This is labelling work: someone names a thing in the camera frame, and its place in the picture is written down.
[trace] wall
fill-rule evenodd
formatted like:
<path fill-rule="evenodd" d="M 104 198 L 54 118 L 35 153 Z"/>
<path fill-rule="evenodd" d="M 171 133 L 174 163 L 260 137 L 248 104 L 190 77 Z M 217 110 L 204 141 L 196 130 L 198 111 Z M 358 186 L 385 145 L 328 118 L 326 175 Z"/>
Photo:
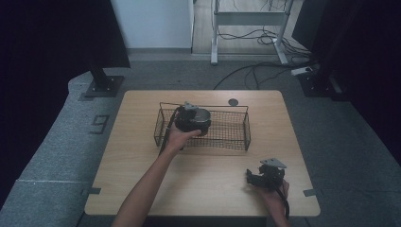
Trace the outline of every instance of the wall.
<path fill-rule="evenodd" d="M 112 0 L 127 48 L 191 48 L 193 0 Z"/>

